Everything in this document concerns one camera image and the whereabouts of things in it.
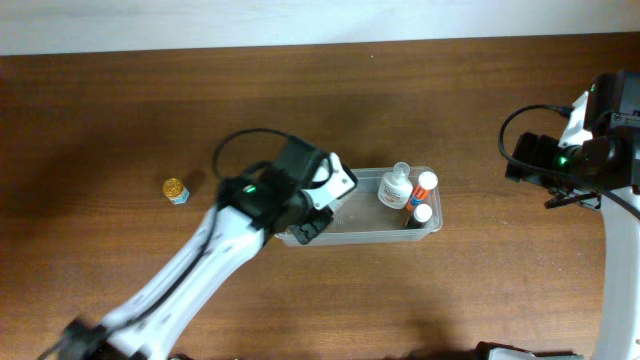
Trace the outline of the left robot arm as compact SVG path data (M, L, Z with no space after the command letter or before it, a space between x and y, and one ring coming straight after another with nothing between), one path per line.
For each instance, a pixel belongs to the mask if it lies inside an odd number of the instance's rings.
M74 319L41 358L169 358L200 309L271 237L291 230L308 244L357 184L337 154L287 136L275 159L221 180L191 239L138 293L95 326Z

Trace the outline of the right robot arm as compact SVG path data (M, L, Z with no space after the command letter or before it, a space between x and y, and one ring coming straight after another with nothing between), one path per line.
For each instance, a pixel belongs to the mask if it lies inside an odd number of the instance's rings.
M639 75L595 77L570 106L560 138L523 133L513 151L500 143L506 178L546 189L546 208L577 204L601 213L605 280L596 359L639 356Z

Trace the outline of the gold lid small jar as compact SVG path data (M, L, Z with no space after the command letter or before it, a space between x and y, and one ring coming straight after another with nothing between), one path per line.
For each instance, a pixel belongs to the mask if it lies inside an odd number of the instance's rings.
M162 186L164 196L174 205L181 205L187 202L190 192L184 183L177 178L167 179Z

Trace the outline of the black bottle white cap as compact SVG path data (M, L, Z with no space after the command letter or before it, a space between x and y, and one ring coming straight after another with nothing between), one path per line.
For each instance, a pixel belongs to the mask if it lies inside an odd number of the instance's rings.
M422 229L426 226L429 220L433 216L432 208L427 204L420 204L415 207L410 217L408 218L405 228L406 229Z

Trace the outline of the orange bottle white cap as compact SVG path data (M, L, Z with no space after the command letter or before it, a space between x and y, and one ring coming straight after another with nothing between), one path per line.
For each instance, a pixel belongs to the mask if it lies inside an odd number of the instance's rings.
M420 205L438 185L439 179L432 171L424 171L418 176L418 181L405 206L408 211L413 211Z

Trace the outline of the clear sanitizer bottle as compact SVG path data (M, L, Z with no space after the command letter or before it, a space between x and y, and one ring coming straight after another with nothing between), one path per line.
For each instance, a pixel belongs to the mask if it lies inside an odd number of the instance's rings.
M382 204L396 210L406 206L414 188L409 174L410 166L405 162L398 162L382 176L377 193Z

